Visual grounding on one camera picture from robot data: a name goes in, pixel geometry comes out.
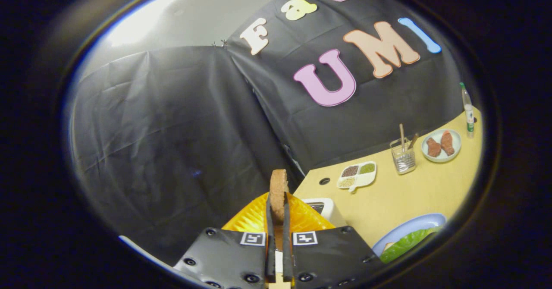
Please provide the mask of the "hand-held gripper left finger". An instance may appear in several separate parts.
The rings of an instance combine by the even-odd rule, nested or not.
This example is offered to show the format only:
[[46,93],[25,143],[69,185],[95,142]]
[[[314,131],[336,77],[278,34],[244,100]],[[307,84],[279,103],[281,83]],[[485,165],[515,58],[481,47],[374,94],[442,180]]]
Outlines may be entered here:
[[255,198],[223,228],[205,228],[174,269],[218,289],[265,289],[275,283],[270,195]]

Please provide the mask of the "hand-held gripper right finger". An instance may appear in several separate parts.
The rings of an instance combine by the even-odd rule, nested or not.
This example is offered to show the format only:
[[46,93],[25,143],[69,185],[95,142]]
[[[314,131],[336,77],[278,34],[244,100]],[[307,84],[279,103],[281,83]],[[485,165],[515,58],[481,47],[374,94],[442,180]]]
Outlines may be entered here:
[[293,289],[352,289],[384,267],[330,198],[287,194],[282,277]]

